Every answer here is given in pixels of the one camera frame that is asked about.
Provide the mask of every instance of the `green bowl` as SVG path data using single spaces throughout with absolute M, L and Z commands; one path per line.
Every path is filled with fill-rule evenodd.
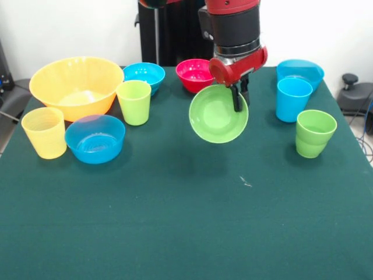
M 232 92 L 224 85 L 213 85 L 201 90 L 189 108 L 193 130 L 211 143 L 227 143 L 236 139 L 249 120 L 249 108 L 242 100 L 242 111 L 235 112 Z

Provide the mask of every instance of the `red robot arm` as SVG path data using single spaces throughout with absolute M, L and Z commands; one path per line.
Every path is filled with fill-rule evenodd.
M 151 8 L 159 8 L 178 1 L 181 0 L 139 0 L 142 5 Z M 242 104 L 236 83 L 241 81 L 241 94 L 249 103 L 249 74 L 261 68 L 268 58 L 267 49 L 260 41 L 261 0 L 205 2 L 206 6 L 199 10 L 199 21 L 202 36 L 207 40 L 213 40 L 215 45 L 210 72 L 218 83 L 231 88 L 234 108 L 241 111 Z

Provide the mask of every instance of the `plastic bowl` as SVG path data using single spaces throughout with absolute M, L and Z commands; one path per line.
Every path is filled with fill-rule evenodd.
M 72 123 L 65 140 L 77 159 L 97 165 L 119 155 L 125 131 L 124 124 L 115 117 L 90 115 Z
M 176 74 L 188 91 L 198 93 L 212 85 L 214 77 L 210 73 L 209 63 L 205 59 L 189 59 L 177 65 Z
M 324 70 L 317 64 L 301 59 L 281 62 L 277 68 L 277 82 L 284 78 L 300 78 L 310 83 L 313 92 L 317 90 L 325 76 Z
M 166 73 L 161 66 L 149 62 L 135 63 L 124 68 L 125 80 L 147 82 L 152 87 L 152 96 L 159 90 L 165 76 Z
M 123 82 L 123 70 L 115 63 L 94 57 L 67 58 L 48 64 L 30 81 L 32 95 L 47 107 L 64 113 L 65 120 L 105 114 Z
M 211 143 L 227 143 L 244 131 L 249 108 L 242 100 L 242 111 L 235 112 L 232 92 L 224 85 L 213 85 L 201 90 L 192 100 L 189 120 L 193 130 L 202 139 Z

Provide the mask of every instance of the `light blue bowl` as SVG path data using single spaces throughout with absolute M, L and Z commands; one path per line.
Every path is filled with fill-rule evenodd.
M 276 116 L 285 123 L 297 121 L 312 94 L 312 86 L 303 79 L 285 78 L 277 84 Z
M 152 96 L 159 90 L 166 73 L 164 69 L 154 63 L 140 62 L 124 68 L 124 80 L 140 80 L 152 87 Z
M 125 132 L 124 124 L 115 117 L 90 115 L 73 122 L 65 140 L 77 159 L 97 165 L 119 155 Z
M 299 78 L 310 83 L 313 91 L 319 87 L 325 76 L 324 70 L 317 64 L 301 59 L 291 59 L 281 62 L 277 68 L 277 82 L 284 78 Z

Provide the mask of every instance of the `pink bowl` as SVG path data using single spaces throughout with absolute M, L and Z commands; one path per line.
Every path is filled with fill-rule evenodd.
M 209 63 L 205 59 L 189 59 L 177 65 L 176 74 L 188 91 L 198 93 L 212 85 L 214 77 L 210 73 Z

